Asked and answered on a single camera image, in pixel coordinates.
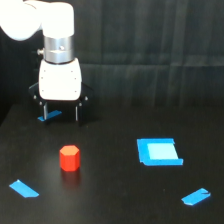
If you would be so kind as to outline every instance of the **blue flat piece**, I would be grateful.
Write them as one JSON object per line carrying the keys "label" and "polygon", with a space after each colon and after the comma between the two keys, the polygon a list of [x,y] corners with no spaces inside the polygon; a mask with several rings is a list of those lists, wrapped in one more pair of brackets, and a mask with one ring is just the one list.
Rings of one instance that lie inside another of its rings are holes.
{"label": "blue flat piece", "polygon": [[181,200],[184,202],[186,205],[195,205],[198,202],[208,198],[211,196],[211,193],[205,190],[204,188],[201,188],[194,193],[182,198]]}
{"label": "blue flat piece", "polygon": [[22,195],[24,198],[37,197],[39,194],[30,187],[22,183],[20,180],[15,181],[9,185],[14,191]]}
{"label": "blue flat piece", "polygon": [[178,159],[174,140],[137,139],[139,160],[146,166],[181,166],[183,159]]}
{"label": "blue flat piece", "polygon": [[[49,120],[49,119],[51,119],[51,118],[53,118],[53,117],[56,117],[56,116],[60,115],[61,113],[62,113],[62,112],[61,112],[61,111],[58,111],[58,110],[52,111],[52,112],[50,112],[50,113],[48,114],[46,120]],[[43,122],[43,121],[46,121],[46,120],[43,118],[43,116],[38,117],[38,120],[40,120],[40,121],[42,121],[42,122]]]}

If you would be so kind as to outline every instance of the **red hexagonal block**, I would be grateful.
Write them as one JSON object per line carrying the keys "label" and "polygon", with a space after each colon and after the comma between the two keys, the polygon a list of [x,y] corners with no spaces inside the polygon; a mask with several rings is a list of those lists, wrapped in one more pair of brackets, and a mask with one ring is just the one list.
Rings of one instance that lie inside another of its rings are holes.
{"label": "red hexagonal block", "polygon": [[60,166],[64,171],[76,171],[80,167],[80,152],[76,146],[67,145],[60,150]]}

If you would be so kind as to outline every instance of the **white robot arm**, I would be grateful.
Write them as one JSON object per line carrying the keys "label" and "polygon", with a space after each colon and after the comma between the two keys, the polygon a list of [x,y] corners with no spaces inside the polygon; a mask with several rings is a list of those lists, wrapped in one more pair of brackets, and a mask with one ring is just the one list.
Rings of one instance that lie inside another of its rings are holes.
{"label": "white robot arm", "polygon": [[43,31],[44,48],[39,72],[39,96],[45,100],[76,101],[82,77],[74,55],[74,10],[62,2],[0,0],[0,26],[12,39],[24,41]]}

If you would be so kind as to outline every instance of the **blue tape strip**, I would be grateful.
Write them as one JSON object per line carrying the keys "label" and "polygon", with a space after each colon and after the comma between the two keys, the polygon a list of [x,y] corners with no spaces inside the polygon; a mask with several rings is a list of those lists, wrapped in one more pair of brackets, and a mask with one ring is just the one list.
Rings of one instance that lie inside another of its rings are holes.
{"label": "blue tape strip", "polygon": [[[48,114],[48,117],[47,117],[47,119],[46,120],[49,120],[49,119],[51,119],[51,118],[53,118],[53,117],[55,117],[55,116],[58,116],[58,115],[60,115],[62,112],[61,111],[58,111],[58,110],[55,110],[55,111],[52,111],[52,112],[50,112],[49,114]],[[40,121],[46,121],[44,118],[43,118],[43,116],[41,116],[41,117],[38,117],[38,120],[40,120]]]}
{"label": "blue tape strip", "polygon": [[24,198],[37,197],[39,195],[36,191],[32,190],[20,180],[15,181],[13,184],[9,185],[9,187],[18,192]]}
{"label": "blue tape strip", "polygon": [[174,144],[173,139],[137,139],[139,161],[146,166],[182,166],[183,159],[150,159],[148,144],[168,143]]}
{"label": "blue tape strip", "polygon": [[211,193],[205,190],[204,188],[201,188],[194,193],[182,198],[181,200],[184,202],[186,205],[195,205],[198,202],[208,198],[211,196]]}

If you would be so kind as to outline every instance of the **red block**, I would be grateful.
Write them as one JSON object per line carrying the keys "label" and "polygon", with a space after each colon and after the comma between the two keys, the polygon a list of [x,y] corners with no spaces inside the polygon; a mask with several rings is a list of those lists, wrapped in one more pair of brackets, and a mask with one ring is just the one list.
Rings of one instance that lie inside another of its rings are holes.
{"label": "red block", "polygon": [[80,152],[76,146],[67,145],[60,150],[60,166],[64,171],[76,171],[80,167]]}

